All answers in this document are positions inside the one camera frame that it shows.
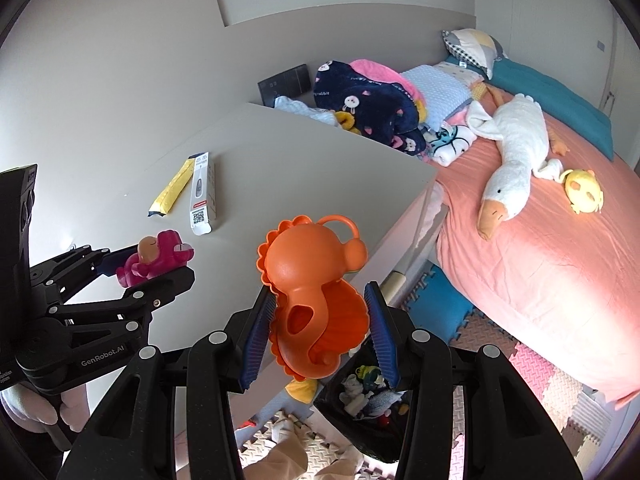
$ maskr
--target white goose plush toy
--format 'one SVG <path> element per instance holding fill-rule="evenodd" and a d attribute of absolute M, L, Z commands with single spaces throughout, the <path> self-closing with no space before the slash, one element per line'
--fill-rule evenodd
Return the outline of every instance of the white goose plush toy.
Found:
<path fill-rule="evenodd" d="M 549 143 L 553 153 L 564 155 L 568 149 L 555 132 L 546 128 L 540 104 L 532 97 L 517 94 L 504 103 L 499 90 L 488 87 L 498 105 L 493 117 L 478 101 L 466 115 L 469 128 L 478 137 L 495 140 L 502 165 L 486 183 L 478 213 L 478 234 L 488 240 L 504 220 L 516 216 L 527 203 L 531 173 L 547 180 L 559 179 L 562 163 L 546 160 Z"/>

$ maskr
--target orange plastic toy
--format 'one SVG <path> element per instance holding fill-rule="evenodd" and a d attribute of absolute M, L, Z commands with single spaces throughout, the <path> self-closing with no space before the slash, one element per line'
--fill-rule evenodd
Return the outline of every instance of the orange plastic toy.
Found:
<path fill-rule="evenodd" d="M 346 223 L 353 238 L 341 243 L 324 225 L 331 221 Z M 317 223 L 298 216 L 267 234 L 257 267 L 277 296 L 271 351 L 287 374 L 299 381 L 327 377 L 340 366 L 340 355 L 362 342 L 369 329 L 367 305 L 342 276 L 366 261 L 358 228 L 344 216 Z"/>

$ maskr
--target teal pillow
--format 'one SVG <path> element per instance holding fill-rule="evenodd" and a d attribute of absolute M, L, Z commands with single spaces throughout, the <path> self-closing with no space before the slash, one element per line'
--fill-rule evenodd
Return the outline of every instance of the teal pillow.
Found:
<path fill-rule="evenodd" d="M 453 56 L 449 56 L 447 61 L 458 64 Z M 475 66 L 469 64 L 467 68 L 482 74 L 482 70 Z M 562 121 L 598 148 L 609 160 L 613 160 L 611 121 L 561 82 L 529 66 L 503 59 L 494 64 L 491 84 L 510 94 L 530 95 L 546 113 Z"/>

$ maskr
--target yellow package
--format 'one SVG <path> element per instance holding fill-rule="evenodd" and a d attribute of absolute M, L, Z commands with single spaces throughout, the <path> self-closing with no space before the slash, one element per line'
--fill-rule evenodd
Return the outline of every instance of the yellow package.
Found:
<path fill-rule="evenodd" d="M 191 180 L 193 176 L 193 168 L 195 166 L 196 157 L 198 155 L 191 155 L 180 168 L 180 171 L 175 174 L 171 179 L 171 182 L 162 190 L 162 193 L 158 195 L 158 198 L 153 202 L 149 208 L 147 216 L 160 215 L 164 216 L 171 211 L 174 202 L 180 196 L 180 193 L 187 185 L 187 182 Z"/>

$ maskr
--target door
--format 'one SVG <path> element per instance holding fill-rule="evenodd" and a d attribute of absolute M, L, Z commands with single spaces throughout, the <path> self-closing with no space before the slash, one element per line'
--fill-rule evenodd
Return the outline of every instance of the door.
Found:
<path fill-rule="evenodd" d="M 640 160 L 640 49 L 617 13 L 615 18 L 616 51 L 604 112 L 611 118 L 615 152 L 634 168 Z"/>
<path fill-rule="evenodd" d="M 511 59 L 600 105 L 614 38 L 609 0 L 476 0 L 476 17 Z"/>

